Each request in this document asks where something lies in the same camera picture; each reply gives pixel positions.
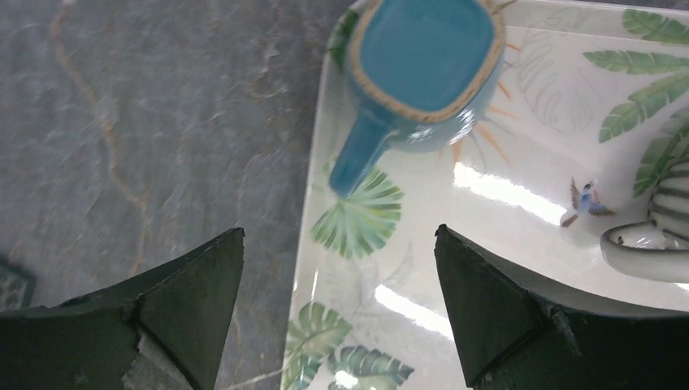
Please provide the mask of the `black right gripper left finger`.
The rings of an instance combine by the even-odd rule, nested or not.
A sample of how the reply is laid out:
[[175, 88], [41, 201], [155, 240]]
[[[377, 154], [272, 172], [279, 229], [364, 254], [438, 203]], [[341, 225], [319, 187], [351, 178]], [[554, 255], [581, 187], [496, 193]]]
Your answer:
[[2, 313], [2, 388], [212, 389], [244, 238], [232, 228], [108, 288]]

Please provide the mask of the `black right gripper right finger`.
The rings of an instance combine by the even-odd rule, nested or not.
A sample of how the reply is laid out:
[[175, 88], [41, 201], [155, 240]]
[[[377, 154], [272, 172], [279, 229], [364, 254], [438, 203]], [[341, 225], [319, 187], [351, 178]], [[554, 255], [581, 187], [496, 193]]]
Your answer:
[[440, 287], [469, 388], [687, 388], [687, 313], [570, 287], [446, 225], [435, 238]]

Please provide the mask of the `white striped mug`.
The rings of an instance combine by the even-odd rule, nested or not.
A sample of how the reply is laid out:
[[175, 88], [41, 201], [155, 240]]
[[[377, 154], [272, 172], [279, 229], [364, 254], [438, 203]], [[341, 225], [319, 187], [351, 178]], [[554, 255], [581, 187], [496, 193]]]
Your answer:
[[604, 260], [641, 279], [688, 282], [688, 159], [674, 162], [652, 190], [647, 218], [600, 237]]

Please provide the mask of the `light blue mug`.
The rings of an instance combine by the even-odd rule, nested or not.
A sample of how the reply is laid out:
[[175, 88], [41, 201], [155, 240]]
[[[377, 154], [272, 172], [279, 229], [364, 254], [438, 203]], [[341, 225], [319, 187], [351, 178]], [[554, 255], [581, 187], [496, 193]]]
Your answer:
[[469, 133], [496, 92], [505, 22], [493, 1], [370, 1], [344, 73], [356, 119], [329, 184], [349, 197], [390, 149], [426, 153]]

